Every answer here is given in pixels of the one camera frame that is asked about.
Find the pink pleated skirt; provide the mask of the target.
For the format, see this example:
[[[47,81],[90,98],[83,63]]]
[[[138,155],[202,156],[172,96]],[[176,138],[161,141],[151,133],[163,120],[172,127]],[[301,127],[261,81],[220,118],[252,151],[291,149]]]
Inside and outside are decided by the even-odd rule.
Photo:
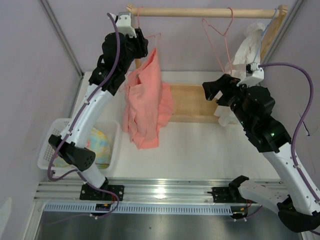
[[[138,149],[159,146],[160,129],[174,112],[170,85],[162,81],[157,48],[147,60],[127,76],[122,129]]]

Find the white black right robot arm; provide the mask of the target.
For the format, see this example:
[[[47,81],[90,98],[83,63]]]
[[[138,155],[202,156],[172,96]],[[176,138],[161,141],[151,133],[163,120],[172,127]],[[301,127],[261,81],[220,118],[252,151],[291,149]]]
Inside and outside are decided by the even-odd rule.
[[[230,107],[243,127],[248,141],[276,170],[286,185],[287,193],[279,193],[246,176],[228,185],[228,196],[234,202],[251,200],[274,212],[292,232],[314,231],[320,226],[319,192],[297,155],[292,153],[293,140],[286,128],[271,115],[275,100],[262,86],[240,84],[240,79],[223,74],[218,80],[202,84],[206,100]]]

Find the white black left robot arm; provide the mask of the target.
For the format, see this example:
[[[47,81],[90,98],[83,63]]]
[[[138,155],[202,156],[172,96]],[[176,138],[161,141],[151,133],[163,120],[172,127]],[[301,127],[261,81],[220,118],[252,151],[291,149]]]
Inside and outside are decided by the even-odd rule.
[[[97,200],[108,196],[107,178],[95,164],[96,154],[86,148],[87,139],[101,111],[112,100],[125,81],[132,62],[148,55],[148,40],[140,28],[134,29],[135,36],[118,30],[108,34],[102,44],[96,68],[92,71],[85,97],[65,129],[52,134],[48,143],[54,149],[52,158],[62,158],[73,166],[91,187]]]

